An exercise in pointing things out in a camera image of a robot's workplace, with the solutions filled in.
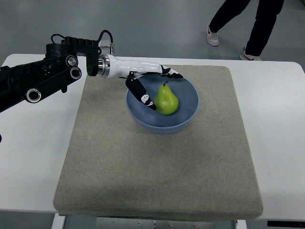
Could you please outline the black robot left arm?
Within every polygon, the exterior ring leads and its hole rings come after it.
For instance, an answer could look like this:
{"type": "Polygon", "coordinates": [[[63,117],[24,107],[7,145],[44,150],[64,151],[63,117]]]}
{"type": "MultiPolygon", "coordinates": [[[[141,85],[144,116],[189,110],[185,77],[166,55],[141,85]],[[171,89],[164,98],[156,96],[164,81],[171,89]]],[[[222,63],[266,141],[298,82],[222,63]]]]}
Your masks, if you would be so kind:
{"type": "Polygon", "coordinates": [[[101,31],[98,40],[62,36],[60,43],[46,45],[43,60],[1,67],[0,110],[4,112],[22,101],[38,103],[57,91],[67,92],[68,85],[82,76],[79,56],[86,57],[89,76],[125,79],[133,96],[152,110],[157,107],[139,78],[144,75],[183,78],[177,71],[158,63],[118,59],[114,56],[113,36],[108,30],[101,31]]]}

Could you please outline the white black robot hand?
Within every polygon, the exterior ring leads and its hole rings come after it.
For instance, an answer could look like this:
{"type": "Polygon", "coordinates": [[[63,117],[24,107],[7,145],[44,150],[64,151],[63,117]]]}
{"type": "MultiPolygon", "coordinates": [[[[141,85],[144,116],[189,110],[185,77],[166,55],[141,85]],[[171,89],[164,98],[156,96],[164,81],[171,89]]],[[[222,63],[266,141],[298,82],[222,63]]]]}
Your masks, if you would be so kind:
{"type": "MultiPolygon", "coordinates": [[[[174,79],[182,79],[183,76],[171,68],[164,67],[154,62],[120,60],[119,58],[106,54],[102,56],[102,75],[104,78],[125,78],[130,72],[139,74],[160,73],[160,76],[174,79]]],[[[146,89],[139,79],[128,77],[125,84],[133,96],[145,106],[156,111],[157,107],[148,95],[146,89]]]]}

